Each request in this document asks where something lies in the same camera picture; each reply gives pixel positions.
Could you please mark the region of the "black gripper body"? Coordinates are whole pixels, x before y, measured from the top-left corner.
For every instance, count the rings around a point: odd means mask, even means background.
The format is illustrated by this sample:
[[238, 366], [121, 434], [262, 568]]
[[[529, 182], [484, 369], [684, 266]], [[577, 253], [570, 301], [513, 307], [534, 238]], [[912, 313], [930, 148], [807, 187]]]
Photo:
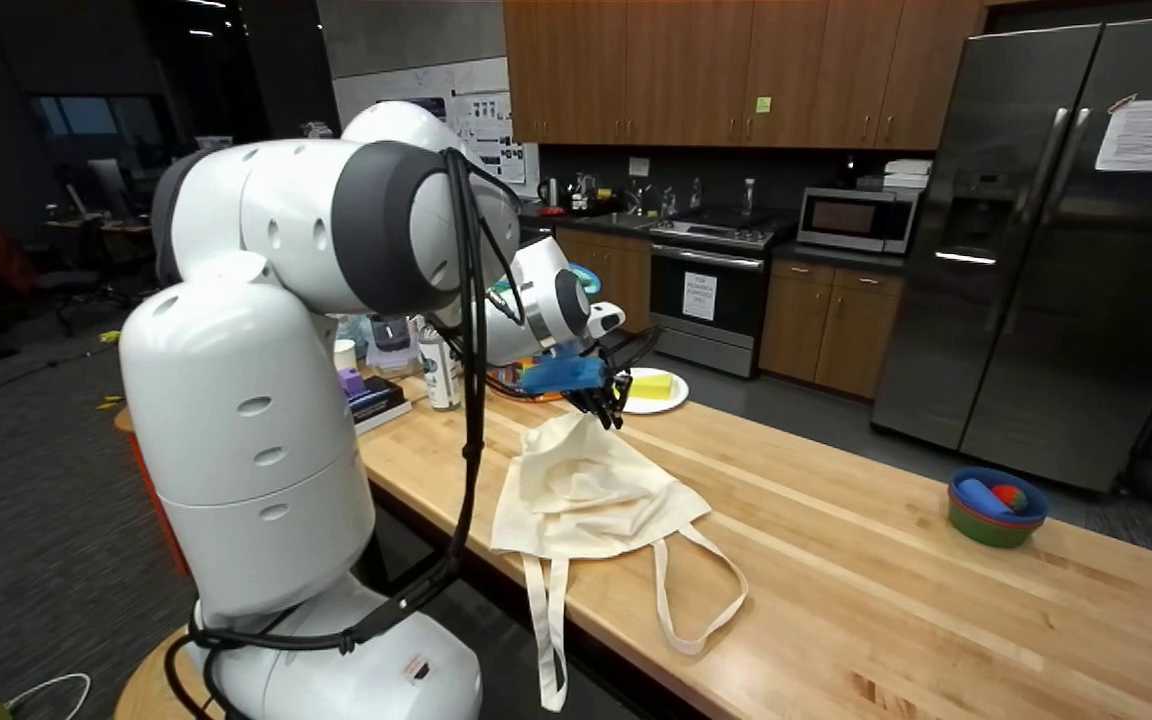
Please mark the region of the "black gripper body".
[[570, 405], [592, 415], [620, 415], [633, 380], [633, 349], [623, 342], [577, 355], [579, 388]]

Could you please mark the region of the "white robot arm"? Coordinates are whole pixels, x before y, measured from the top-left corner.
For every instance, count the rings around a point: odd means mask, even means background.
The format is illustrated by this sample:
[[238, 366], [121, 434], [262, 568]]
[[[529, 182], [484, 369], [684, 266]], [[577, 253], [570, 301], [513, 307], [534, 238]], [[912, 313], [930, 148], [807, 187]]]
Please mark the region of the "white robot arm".
[[516, 193], [427, 109], [380, 99], [336, 137], [219, 146], [152, 202], [169, 285], [129, 313], [121, 375], [197, 579], [184, 649], [225, 720], [473, 720], [476, 651], [427, 616], [439, 552], [380, 597], [357, 578], [375, 506], [330, 366], [338, 318], [421, 318], [484, 371], [595, 349], [623, 313], [523, 239]]

